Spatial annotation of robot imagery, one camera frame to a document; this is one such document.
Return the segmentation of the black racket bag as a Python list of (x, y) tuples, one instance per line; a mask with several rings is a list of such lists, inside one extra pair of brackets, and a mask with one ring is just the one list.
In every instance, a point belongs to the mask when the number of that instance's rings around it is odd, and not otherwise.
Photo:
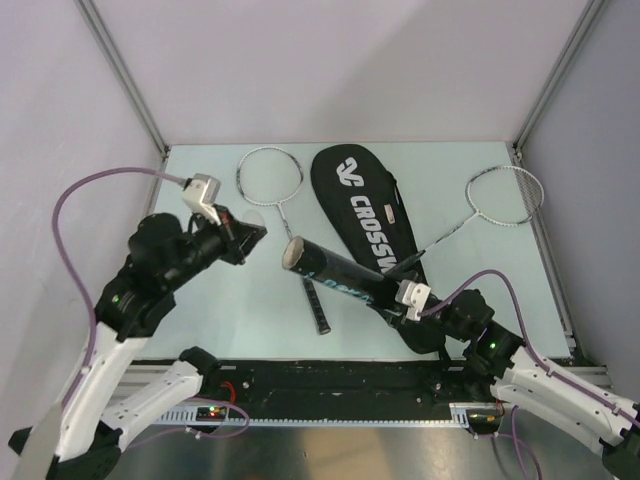
[(310, 179), (356, 263), (385, 273), (419, 252), (397, 181), (369, 149), (340, 144), (321, 150)]

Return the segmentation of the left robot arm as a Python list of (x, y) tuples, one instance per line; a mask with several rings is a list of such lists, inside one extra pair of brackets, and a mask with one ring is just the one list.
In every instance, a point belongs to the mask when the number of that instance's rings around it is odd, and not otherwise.
[(134, 357), (175, 307), (175, 292), (214, 262), (244, 264), (267, 230), (217, 209), (212, 223), (194, 214), (184, 230), (169, 213), (145, 217), (128, 242), (123, 267), (94, 307), (95, 338), (86, 374), (64, 407), (35, 427), (15, 431), (9, 447), (17, 479), (104, 479), (132, 442), (165, 412), (221, 389), (220, 363), (199, 347), (183, 351), (157, 380), (109, 403)]

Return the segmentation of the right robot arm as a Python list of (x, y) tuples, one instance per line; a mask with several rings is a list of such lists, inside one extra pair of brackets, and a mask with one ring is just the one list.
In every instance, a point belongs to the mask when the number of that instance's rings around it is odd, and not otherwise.
[(601, 456), (618, 479), (639, 477), (639, 404), (603, 390), (537, 353), (522, 336), (493, 319), (477, 290), (463, 290), (423, 318), (465, 342), (464, 393), (492, 395), (571, 435)]

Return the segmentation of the black shuttlecock tube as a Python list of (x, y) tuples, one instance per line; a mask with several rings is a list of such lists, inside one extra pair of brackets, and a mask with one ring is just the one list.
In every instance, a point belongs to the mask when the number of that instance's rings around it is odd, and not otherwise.
[(397, 306), (399, 284), (395, 280), (303, 237), (294, 237), (289, 242), (282, 257), (282, 267), (379, 308)]

